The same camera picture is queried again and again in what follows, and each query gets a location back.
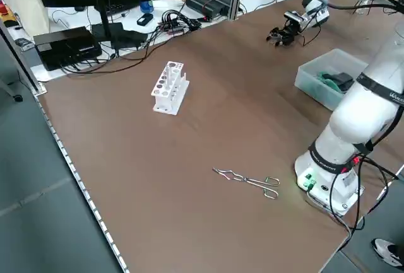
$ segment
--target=brown tabletop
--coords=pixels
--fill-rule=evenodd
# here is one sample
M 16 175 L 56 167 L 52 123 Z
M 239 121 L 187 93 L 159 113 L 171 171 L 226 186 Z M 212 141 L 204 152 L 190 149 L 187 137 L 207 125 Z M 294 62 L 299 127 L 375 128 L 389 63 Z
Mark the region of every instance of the brown tabletop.
M 368 61 L 398 16 L 331 11 L 309 46 L 267 44 L 269 30 L 284 24 L 286 10 L 301 10 L 300 2 L 179 37 L 127 71 L 47 84 L 40 101 L 131 272 L 316 272 L 345 238 L 295 184 L 294 160 L 330 112 L 294 79 L 298 66 L 334 48 Z M 316 32 L 308 30 L 306 40 Z M 167 61 L 183 62 L 191 81 L 178 116 L 152 110 L 150 93 Z M 115 60 L 104 70 L 130 63 Z M 394 148 L 402 137 L 397 129 L 374 154 L 394 171 L 404 159 Z M 279 199 L 212 167 L 277 177 Z M 363 181 L 368 209 L 382 182 L 374 170 Z

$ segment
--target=sneaker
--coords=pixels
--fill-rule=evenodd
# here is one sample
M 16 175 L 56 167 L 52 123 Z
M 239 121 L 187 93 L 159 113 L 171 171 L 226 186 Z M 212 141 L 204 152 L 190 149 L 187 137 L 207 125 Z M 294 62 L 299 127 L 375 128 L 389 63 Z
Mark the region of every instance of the sneaker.
M 402 260 L 397 256 L 398 246 L 394 243 L 390 243 L 386 240 L 380 238 L 375 238 L 372 240 L 372 247 L 376 253 L 383 259 L 387 264 L 396 267 L 397 269 L 404 270 Z

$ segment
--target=test tube rack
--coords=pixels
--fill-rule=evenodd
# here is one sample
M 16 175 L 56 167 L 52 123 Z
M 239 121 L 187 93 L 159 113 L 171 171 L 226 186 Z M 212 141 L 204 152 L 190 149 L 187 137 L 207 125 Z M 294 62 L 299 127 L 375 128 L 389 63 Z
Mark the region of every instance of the test tube rack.
M 171 61 L 164 67 L 151 92 L 156 101 L 153 111 L 177 115 L 189 86 L 186 73 L 181 76 L 183 67 L 183 63 Z

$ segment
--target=robotic arm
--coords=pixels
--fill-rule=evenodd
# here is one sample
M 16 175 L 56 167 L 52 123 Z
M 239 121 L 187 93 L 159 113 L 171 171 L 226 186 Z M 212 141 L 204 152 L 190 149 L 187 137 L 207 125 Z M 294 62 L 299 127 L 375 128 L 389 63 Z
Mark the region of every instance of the robotic arm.
M 284 17 L 287 19 L 285 27 L 272 29 L 266 40 L 275 46 L 288 46 L 304 30 L 322 25 L 330 17 L 327 5 L 320 0 L 303 0 L 302 5 L 306 11 L 303 15 L 297 11 L 285 12 Z
M 392 0 L 396 10 L 403 12 L 402 0 Z M 327 1 L 307 1 L 302 16 L 287 12 L 299 34 L 309 26 L 316 26 L 313 14 L 326 16 Z M 270 40 L 279 39 L 285 45 L 284 34 L 272 33 Z M 342 102 L 331 115 L 325 130 L 295 161 L 297 184 L 326 209 L 343 216 L 355 204 L 364 188 L 354 166 L 364 160 L 373 147 L 371 139 L 384 131 L 393 121 L 393 130 L 404 112 L 404 24 L 395 28 L 394 34 L 379 51 L 373 62 L 357 78 Z

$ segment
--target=metal tongs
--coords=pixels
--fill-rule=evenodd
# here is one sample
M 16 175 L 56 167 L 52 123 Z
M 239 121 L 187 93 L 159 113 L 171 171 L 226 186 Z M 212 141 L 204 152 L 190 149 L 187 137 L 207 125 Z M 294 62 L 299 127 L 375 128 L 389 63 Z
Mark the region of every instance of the metal tongs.
M 264 189 L 264 196 L 269 199 L 277 199 L 279 196 L 277 191 L 267 187 L 267 186 L 278 187 L 280 185 L 280 181 L 277 178 L 266 177 L 265 182 L 262 182 L 260 180 L 253 180 L 252 178 L 243 177 L 242 175 L 234 173 L 232 170 L 220 170 L 220 169 L 213 168 L 213 171 L 224 176 L 227 180 L 237 180 L 239 182 L 246 182 L 246 183 L 249 183 L 250 185 L 254 185 L 259 188 L 262 188 L 262 189 Z

